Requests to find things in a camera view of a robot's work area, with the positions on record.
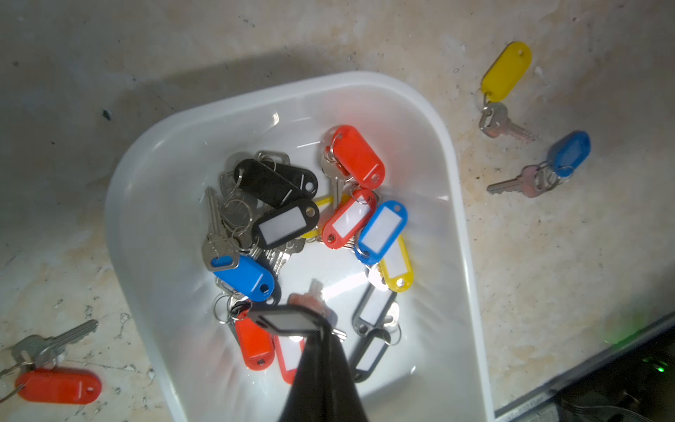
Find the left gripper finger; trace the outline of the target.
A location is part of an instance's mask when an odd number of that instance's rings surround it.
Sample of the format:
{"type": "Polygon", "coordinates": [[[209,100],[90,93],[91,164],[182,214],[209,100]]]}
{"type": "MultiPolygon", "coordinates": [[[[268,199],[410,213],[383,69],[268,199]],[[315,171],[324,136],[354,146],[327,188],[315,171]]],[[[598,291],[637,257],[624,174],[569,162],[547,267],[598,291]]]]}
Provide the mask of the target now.
{"type": "Polygon", "coordinates": [[[329,321],[300,305],[254,304],[248,318],[278,337],[300,336],[306,345],[281,421],[366,421],[344,348],[329,321]]]}

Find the blue tag key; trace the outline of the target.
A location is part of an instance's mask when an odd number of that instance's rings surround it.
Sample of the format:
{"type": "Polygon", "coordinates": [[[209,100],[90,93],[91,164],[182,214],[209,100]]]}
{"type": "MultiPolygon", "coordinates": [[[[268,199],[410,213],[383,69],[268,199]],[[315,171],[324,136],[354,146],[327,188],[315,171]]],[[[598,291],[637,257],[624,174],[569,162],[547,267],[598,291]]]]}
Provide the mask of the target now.
{"type": "Polygon", "coordinates": [[[556,142],[547,159],[539,165],[528,165],[514,179],[487,186],[490,194],[521,193],[533,199],[548,193],[569,180],[590,156],[592,142],[585,131],[573,131],[556,142]]]}

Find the yellow tag key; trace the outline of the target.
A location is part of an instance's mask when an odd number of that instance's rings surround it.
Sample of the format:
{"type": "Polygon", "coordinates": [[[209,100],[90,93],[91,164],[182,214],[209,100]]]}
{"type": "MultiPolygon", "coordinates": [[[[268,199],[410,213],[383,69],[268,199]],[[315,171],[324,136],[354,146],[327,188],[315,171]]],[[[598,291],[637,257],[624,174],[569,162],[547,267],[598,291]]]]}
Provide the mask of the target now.
{"type": "Polygon", "coordinates": [[[532,52],[527,44],[514,41],[506,46],[497,60],[485,74],[481,83],[483,111],[479,128],[490,138],[510,136],[525,143],[536,140],[536,136],[509,117],[503,103],[532,63],[532,52]]]}

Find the red tag key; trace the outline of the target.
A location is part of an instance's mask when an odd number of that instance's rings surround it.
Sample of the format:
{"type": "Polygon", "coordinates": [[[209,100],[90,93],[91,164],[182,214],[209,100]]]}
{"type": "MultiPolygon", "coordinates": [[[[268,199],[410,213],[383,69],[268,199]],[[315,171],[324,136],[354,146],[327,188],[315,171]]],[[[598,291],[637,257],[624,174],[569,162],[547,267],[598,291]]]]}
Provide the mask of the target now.
{"type": "Polygon", "coordinates": [[[4,403],[12,397],[43,404],[86,405],[96,401],[102,382],[93,372],[58,367],[66,346],[76,344],[96,332],[98,321],[88,320],[60,335],[44,338],[30,335],[10,349],[14,364],[1,371],[1,376],[18,370],[13,390],[1,397],[4,403]]]}

